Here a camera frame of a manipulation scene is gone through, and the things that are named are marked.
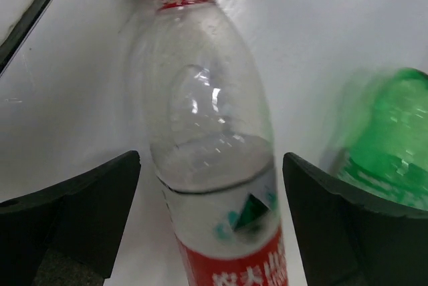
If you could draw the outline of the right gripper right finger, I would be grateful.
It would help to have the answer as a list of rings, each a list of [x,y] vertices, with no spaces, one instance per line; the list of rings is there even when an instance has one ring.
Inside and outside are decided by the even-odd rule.
[[[427,212],[365,192],[291,152],[282,172],[309,285],[427,284]]]

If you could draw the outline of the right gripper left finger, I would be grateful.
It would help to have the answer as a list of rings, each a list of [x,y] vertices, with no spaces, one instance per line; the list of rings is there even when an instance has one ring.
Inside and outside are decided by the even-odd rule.
[[[103,285],[140,176],[126,152],[84,174],[1,203],[2,285]]]

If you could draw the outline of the red label water bottle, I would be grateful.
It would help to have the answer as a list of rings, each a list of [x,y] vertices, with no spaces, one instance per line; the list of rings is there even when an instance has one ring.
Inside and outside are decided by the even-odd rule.
[[[190,285],[287,285],[270,111],[217,0],[153,0],[131,48],[150,154]]]

